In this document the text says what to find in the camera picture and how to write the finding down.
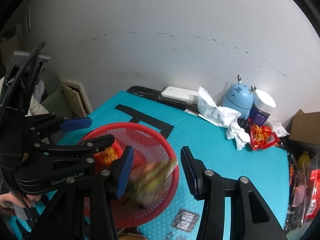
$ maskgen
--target blurry snack package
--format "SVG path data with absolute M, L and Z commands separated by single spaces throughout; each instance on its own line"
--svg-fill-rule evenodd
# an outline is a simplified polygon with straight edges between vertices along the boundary
M 121 158 L 121 155 L 122 151 L 117 143 L 114 143 L 104 151 L 94 154 L 95 172 L 98 173 L 107 169 L 114 160 Z
M 171 185 L 171 173 L 177 159 L 151 162 L 131 171 L 125 194 L 127 205 L 148 207 L 165 196 Z
M 269 126 L 258 126 L 251 124 L 250 127 L 250 146 L 252 150 L 267 149 L 279 142 L 279 138 Z

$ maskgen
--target crumpled tissue paper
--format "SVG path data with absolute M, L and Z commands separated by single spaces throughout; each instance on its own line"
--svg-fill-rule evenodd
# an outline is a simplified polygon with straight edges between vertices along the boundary
M 199 87 L 198 111 L 200 113 L 199 117 L 216 126 L 228 128 L 227 139 L 234 138 L 236 140 L 237 150 L 241 150 L 246 143 L 250 142 L 249 134 L 237 123 L 241 114 L 234 109 L 217 106 L 207 90 L 202 87 Z

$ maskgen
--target teal foam mat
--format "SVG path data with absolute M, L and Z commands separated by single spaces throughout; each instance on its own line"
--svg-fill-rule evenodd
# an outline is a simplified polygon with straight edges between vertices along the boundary
M 128 122 L 132 117 L 114 109 L 118 104 L 129 106 L 173 125 L 174 128 L 167 140 L 179 161 L 180 149 L 187 145 L 195 158 L 201 159 L 207 168 L 213 169 L 221 176 L 232 179 L 247 176 L 266 200 L 281 226 L 284 226 L 289 201 L 286 152 L 277 147 L 255 152 L 246 149 L 237 151 L 234 141 L 226 139 L 226 129 L 181 110 L 127 92 L 119 92 L 90 115 L 93 120 L 90 128 L 70 132 L 60 143 L 76 144 L 86 133 L 97 127 L 113 122 Z M 180 163 L 179 169 L 179 185 L 170 205 L 157 218 L 139 226 L 139 230 L 149 240 L 196 239 L 200 218 L 189 233 L 171 226 L 180 209 L 201 216 L 203 207 L 203 201 L 196 201 L 190 195 Z M 230 199 L 226 198 L 224 240 L 229 239 L 229 235 Z

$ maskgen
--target metal screw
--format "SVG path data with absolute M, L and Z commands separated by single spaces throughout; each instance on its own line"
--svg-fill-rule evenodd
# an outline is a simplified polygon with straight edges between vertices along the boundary
M 108 176 L 110 174 L 110 171 L 109 170 L 103 170 L 101 171 L 101 175 L 102 176 Z
M 244 184 L 247 184 L 249 182 L 249 179 L 247 177 L 241 177 L 240 181 Z
M 204 174 L 207 176 L 212 176 L 214 174 L 213 170 L 205 170 Z
M 69 183 L 69 184 L 73 183 L 74 181 L 75 181 L 74 177 L 69 177 L 69 178 L 66 179 L 66 182 Z

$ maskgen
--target red mesh basket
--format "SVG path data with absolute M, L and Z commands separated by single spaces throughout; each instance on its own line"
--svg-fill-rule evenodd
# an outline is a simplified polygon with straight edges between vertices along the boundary
M 101 126 L 87 133 L 82 140 L 112 134 L 123 151 L 127 145 L 134 148 L 133 169 L 149 162 L 176 159 L 176 155 L 167 140 L 158 132 L 137 123 L 118 122 Z M 179 169 L 171 175 L 171 185 L 163 199 L 151 206 L 128 208 L 121 205 L 121 200 L 112 201 L 112 213 L 116 228 L 137 227 L 157 217 L 170 204 L 178 187 Z

